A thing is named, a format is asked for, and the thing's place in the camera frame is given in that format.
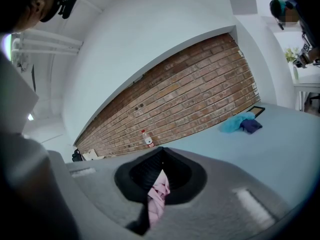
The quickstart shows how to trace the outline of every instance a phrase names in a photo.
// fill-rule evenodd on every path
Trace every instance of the pink cloth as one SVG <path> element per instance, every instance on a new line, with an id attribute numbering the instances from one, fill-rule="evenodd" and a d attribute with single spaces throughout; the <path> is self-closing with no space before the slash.
<path id="1" fill-rule="evenodd" d="M 164 213 L 165 197 L 168 194 L 170 194 L 169 181 L 164 170 L 161 170 L 158 178 L 153 184 L 153 187 L 148 193 L 148 215 L 150 228 L 155 225 Z"/>

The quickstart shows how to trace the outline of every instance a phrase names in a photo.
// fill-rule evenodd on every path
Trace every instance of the crumpled cloth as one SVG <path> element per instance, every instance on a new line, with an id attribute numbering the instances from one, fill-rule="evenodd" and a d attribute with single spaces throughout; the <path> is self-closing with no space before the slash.
<path id="1" fill-rule="evenodd" d="M 155 225 L 164 213 L 165 197 L 169 194 L 169 181 L 164 170 L 161 170 L 153 187 L 148 192 L 148 216 L 150 228 Z"/>
<path id="2" fill-rule="evenodd" d="M 240 124 L 240 127 L 243 128 L 243 130 L 246 129 L 246 131 L 250 134 L 253 134 L 256 130 L 262 128 L 262 125 L 257 122 L 256 120 L 244 120 Z"/>
<path id="3" fill-rule="evenodd" d="M 256 115 L 252 112 L 236 114 L 232 117 L 229 117 L 222 124 L 220 130 L 223 133 L 233 133 L 240 128 L 240 125 L 244 120 L 253 120 L 255 118 L 256 118 Z"/>

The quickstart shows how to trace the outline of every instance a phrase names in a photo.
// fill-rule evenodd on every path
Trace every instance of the light blue table surface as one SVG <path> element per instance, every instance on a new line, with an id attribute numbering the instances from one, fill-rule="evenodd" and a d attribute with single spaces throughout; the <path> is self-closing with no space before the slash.
<path id="1" fill-rule="evenodd" d="M 253 134 L 222 133 L 221 124 L 162 145 L 239 166 L 278 193 L 290 207 L 304 201 L 320 171 L 320 117 L 260 103 Z"/>

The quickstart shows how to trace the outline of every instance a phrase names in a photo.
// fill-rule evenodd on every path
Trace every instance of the black cap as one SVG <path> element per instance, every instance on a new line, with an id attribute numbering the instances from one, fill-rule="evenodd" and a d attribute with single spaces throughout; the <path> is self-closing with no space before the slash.
<path id="1" fill-rule="evenodd" d="M 60 6 L 62 5 L 63 0 L 54 0 L 51 10 L 47 13 L 47 15 L 41 20 L 41 22 L 47 22 L 53 18 L 58 12 Z"/>

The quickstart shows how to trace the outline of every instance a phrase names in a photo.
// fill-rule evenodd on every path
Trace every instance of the brick wall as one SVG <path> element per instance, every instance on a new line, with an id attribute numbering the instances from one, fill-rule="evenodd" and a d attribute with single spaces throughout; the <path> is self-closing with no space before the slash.
<path id="1" fill-rule="evenodd" d="M 76 141 L 80 152 L 116 156 L 212 127 L 257 102 L 247 61 L 229 34 L 190 46 L 121 92 Z"/>

